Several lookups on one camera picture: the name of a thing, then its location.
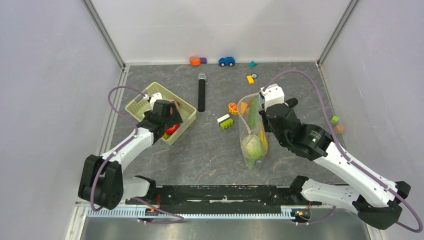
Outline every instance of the white panel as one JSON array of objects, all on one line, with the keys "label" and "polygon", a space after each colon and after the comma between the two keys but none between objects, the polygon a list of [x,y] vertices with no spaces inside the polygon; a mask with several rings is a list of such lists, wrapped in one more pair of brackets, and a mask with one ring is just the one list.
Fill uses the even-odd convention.
[{"label": "white panel", "polygon": [[0,9],[0,239],[64,239],[120,69],[80,0]]},{"label": "white panel", "polygon": [[[424,218],[424,1],[360,1],[323,64],[347,150],[393,181],[412,186]],[[402,205],[401,222],[417,227]],[[398,225],[390,240],[423,239]]]},{"label": "white panel", "polygon": [[93,0],[127,63],[316,60],[348,2]]}]

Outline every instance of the red pepper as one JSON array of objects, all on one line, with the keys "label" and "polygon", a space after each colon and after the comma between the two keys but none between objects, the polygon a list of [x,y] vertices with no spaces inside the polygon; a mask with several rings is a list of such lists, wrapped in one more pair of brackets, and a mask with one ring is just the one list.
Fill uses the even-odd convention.
[{"label": "red pepper", "polygon": [[175,131],[180,127],[180,124],[174,125],[173,127],[168,128],[165,133],[171,136]]}]

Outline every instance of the mesh bag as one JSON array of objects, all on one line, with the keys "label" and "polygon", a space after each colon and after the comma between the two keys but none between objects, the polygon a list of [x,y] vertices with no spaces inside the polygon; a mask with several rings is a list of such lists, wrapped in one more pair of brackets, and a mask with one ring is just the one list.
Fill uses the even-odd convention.
[{"label": "mesh bag", "polygon": [[268,151],[268,139],[259,114],[260,97],[254,93],[243,97],[237,104],[240,145],[249,170],[258,169]]}]

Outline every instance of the basket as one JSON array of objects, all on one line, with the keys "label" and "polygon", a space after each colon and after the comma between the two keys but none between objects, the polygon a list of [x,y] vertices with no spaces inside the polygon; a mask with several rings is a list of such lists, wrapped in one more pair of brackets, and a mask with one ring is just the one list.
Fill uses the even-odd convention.
[{"label": "basket", "polygon": [[[164,139],[163,137],[160,138],[166,144],[172,145],[196,119],[196,108],[188,104],[186,101],[182,100],[180,97],[178,97],[177,95],[175,95],[170,90],[166,89],[164,86],[160,85],[157,82],[152,82],[142,92],[147,92],[149,96],[155,93],[161,93],[164,100],[173,99],[178,103],[178,110],[182,118],[181,126],[168,139]],[[143,113],[147,110],[150,110],[150,108],[151,107],[149,102],[147,102],[147,100],[144,100],[139,94],[126,105],[125,110],[129,114],[131,114],[137,121],[141,122],[144,118]]]}]

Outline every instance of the marble surface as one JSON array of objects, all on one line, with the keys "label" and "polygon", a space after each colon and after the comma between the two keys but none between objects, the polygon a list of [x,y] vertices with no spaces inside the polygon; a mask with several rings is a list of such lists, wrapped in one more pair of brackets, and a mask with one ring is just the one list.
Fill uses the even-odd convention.
[{"label": "marble surface", "polygon": [[[259,169],[249,171],[240,149],[238,116],[232,116],[234,125],[226,130],[217,125],[216,119],[228,113],[228,103],[237,103],[242,97],[258,92],[268,80],[287,69],[306,71],[313,77],[331,118],[326,87],[314,62],[259,63],[254,68],[249,68],[248,63],[233,67],[218,64],[131,66],[127,86],[143,90],[150,83],[158,82],[196,108],[197,76],[204,72],[207,76],[206,111],[196,114],[194,123],[173,145],[159,140],[143,151],[124,171],[124,178],[142,175],[156,180],[159,185],[290,184],[297,175],[302,175],[320,182],[342,183],[324,167],[281,147],[270,133],[264,162]],[[252,73],[258,78],[249,85],[246,76]],[[296,97],[299,100],[294,110],[303,123],[316,124],[328,131],[316,92],[305,77],[289,73],[277,83],[283,88],[285,99]],[[123,93],[120,110],[128,116],[125,106],[136,95],[128,89]],[[132,126],[118,117],[112,146],[131,131]]]}]

